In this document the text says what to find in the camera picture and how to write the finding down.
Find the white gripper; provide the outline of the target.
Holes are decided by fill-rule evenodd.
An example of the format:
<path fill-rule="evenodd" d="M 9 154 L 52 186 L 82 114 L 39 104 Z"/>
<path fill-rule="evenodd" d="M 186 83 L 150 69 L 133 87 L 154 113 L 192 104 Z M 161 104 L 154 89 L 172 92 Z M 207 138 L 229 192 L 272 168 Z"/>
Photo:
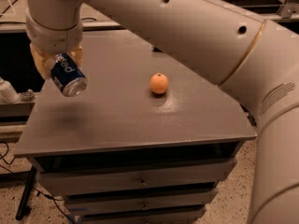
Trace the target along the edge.
<path fill-rule="evenodd" d="M 26 33 L 31 44 L 30 50 L 38 73 L 44 79 L 50 79 L 51 69 L 55 64 L 54 55 L 70 52 L 77 67 L 82 66 L 83 49 L 82 22 L 63 30 L 46 28 L 37 23 L 26 9 Z"/>

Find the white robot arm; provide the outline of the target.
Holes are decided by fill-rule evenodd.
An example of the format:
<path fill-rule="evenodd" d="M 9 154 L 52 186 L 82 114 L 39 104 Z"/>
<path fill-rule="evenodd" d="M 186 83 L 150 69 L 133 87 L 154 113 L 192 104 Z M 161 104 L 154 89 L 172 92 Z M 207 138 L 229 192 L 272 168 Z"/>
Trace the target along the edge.
<path fill-rule="evenodd" d="M 299 36 L 221 0 L 27 0 L 35 48 L 72 51 L 87 4 L 217 85 L 255 118 L 248 224 L 299 224 Z"/>

